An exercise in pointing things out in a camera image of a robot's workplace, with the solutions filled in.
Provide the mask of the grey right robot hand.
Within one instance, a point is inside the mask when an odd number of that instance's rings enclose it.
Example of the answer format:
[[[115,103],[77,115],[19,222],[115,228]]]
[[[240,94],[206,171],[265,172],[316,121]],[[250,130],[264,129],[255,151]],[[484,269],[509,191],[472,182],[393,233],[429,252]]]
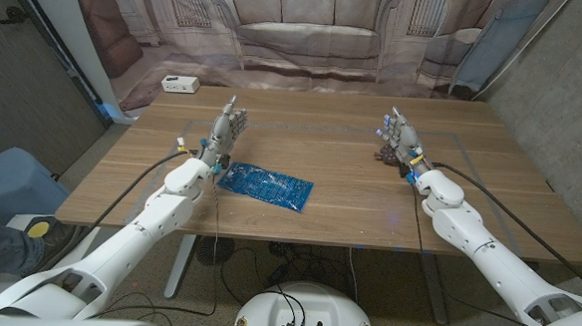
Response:
[[[400,177],[409,184],[433,167],[426,160],[422,142],[417,131],[397,107],[392,107],[391,114],[385,114],[384,125],[377,129],[377,135],[385,142],[374,157],[386,165],[396,166]]]

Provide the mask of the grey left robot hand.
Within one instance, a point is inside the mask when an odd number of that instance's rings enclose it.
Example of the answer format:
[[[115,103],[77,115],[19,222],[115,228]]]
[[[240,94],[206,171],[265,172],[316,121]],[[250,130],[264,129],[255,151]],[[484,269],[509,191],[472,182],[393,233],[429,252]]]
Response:
[[[197,159],[210,167],[219,164],[222,157],[228,156],[238,136],[247,127],[246,109],[235,111],[237,97],[234,94],[222,113],[213,121],[208,137],[202,143],[202,149],[196,155]]]

